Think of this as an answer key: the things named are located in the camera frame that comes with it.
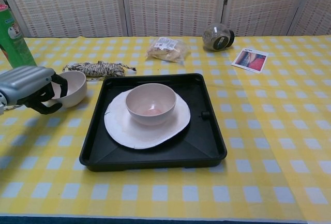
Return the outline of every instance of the spice jar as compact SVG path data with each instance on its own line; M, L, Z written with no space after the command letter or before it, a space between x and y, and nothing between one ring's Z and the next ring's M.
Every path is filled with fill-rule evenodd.
M234 41L234 32L221 23L212 23L202 34L205 47L209 50L219 51L230 47Z

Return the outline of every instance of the pink bowl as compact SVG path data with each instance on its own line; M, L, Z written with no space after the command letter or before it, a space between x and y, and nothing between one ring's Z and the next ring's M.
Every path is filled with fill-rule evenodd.
M134 120L154 126L170 117L176 105L176 94L166 85L147 83L134 88L127 95L125 104Z

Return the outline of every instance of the jar lid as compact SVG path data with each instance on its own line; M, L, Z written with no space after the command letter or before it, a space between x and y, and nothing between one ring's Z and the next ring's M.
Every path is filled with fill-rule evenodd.
M229 43L227 44L227 47L230 47L233 44L234 37L235 37L234 32L230 29L229 29L229 31L230 31L230 40L229 40Z
M5 11L8 9L8 5L6 4L0 4L0 12Z

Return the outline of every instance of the wicker screen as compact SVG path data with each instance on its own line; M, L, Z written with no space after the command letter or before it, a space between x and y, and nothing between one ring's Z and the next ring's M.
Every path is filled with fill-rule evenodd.
M123 0L14 1L32 37L127 35Z
M223 7L223 0L124 2L134 36L200 36L208 24L221 20Z
M238 36L286 35L299 0L231 0L225 24Z
M292 34L331 34L331 0L307 0Z

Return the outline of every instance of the can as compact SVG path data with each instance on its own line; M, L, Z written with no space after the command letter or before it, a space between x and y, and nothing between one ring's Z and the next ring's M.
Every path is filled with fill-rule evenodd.
M12 68L37 65L9 8L0 4L0 49Z

